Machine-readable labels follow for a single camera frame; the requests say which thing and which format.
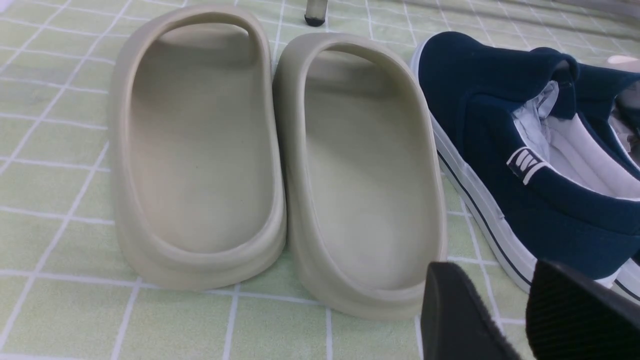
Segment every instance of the canvas sneaker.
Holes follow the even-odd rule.
[[[578,108],[603,148],[640,179],[640,60],[611,56],[604,67],[580,64]],[[640,302],[640,252],[620,269],[614,290]]]
[[[578,112],[575,59],[446,32],[411,66],[440,167],[507,274],[529,291],[545,259],[611,287],[640,250],[640,181]]]

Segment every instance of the beige slide sandal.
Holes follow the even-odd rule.
[[[109,91],[120,248],[145,281],[205,290],[280,255],[286,217],[268,38],[238,8],[200,5],[143,25]]]
[[[409,68],[371,40],[307,34],[285,48],[273,86],[300,281],[350,315],[417,315],[429,262],[446,260],[446,217]]]

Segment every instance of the black rubber foot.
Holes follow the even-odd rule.
[[[520,360],[454,263],[429,264],[420,327],[425,359]]]
[[[322,24],[324,24],[324,19],[317,19],[315,17],[307,17],[306,15],[305,15],[305,21],[307,22],[307,25],[313,26],[314,28],[317,28],[318,26],[322,26]]]
[[[640,307],[568,266],[538,261],[526,320],[538,360],[640,354]]]

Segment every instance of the white logo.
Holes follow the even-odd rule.
[[[547,167],[548,163],[543,161],[535,151],[528,147],[521,147],[516,150],[509,160],[507,166],[519,177],[524,185],[529,183],[533,174],[543,167]]]

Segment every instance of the tiled floor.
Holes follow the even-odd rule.
[[[331,0],[317,29],[303,22],[305,1],[16,0],[0,13],[0,359],[420,358],[417,319],[330,311],[301,287],[286,252],[264,274],[206,294],[159,290],[129,269],[114,237],[104,104],[120,46],[148,19],[188,4],[235,4],[262,21],[274,60],[310,31],[370,37],[408,60],[449,29],[595,64],[640,55],[637,26],[551,0]],[[526,295],[446,180],[445,195],[450,260],[531,358]]]

